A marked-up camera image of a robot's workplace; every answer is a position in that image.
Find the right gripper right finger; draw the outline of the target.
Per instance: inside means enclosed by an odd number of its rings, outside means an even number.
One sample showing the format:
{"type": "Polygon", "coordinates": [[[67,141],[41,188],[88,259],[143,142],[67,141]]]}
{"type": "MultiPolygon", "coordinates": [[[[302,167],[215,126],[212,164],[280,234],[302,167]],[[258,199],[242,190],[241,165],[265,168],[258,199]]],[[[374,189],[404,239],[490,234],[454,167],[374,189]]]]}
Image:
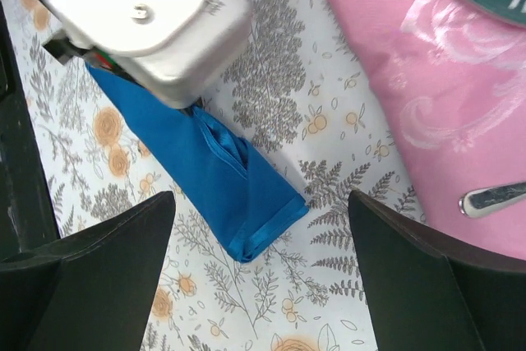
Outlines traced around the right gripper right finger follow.
{"type": "Polygon", "coordinates": [[[411,220],[360,191],[348,218],[378,349],[523,350],[525,262],[411,220]]]}

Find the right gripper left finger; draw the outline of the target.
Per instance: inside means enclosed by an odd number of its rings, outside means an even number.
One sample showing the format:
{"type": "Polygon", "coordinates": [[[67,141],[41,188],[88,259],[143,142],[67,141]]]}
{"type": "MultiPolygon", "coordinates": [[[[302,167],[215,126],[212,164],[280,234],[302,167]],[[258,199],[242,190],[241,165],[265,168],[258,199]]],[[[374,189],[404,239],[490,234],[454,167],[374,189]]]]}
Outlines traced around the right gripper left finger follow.
{"type": "Polygon", "coordinates": [[[160,192],[1,262],[3,350],[138,350],[173,227],[160,192]]]}

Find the blue satin napkin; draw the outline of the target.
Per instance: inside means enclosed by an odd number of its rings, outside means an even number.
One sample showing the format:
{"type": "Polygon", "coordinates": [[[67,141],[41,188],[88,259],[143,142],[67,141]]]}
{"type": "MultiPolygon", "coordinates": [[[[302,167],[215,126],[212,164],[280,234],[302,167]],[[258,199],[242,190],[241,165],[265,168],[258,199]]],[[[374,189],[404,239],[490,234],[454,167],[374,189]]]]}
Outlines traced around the blue satin napkin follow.
{"type": "Polygon", "coordinates": [[[205,110],[182,113],[137,84],[87,70],[235,261],[253,261],[308,212],[305,199],[249,141],[205,110]]]}

